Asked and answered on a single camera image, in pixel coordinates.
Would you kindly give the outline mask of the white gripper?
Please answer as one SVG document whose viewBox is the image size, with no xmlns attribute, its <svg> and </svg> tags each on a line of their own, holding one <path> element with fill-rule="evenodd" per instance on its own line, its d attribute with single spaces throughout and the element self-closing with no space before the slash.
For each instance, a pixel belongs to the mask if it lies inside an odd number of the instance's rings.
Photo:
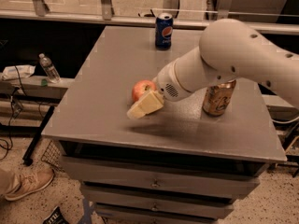
<svg viewBox="0 0 299 224">
<path fill-rule="evenodd" d="M 185 90 L 176 75 L 176 63 L 166 65 L 156 76 L 157 91 L 146 91 L 127 111 L 129 119 L 141 119 L 164 107 L 164 98 L 177 102 L 189 97 L 192 93 Z"/>
</svg>

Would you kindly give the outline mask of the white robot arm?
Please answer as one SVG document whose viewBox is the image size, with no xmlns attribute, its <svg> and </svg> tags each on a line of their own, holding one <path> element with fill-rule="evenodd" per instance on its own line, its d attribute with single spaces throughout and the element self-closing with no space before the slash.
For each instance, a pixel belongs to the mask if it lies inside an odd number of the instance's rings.
<svg viewBox="0 0 299 224">
<path fill-rule="evenodd" d="M 261 84 L 299 108 L 299 55 L 282 49 L 242 21 L 214 21 L 199 46 L 167 64 L 127 112 L 140 119 L 161 109 L 164 101 L 180 101 L 205 87 L 236 78 Z"/>
</svg>

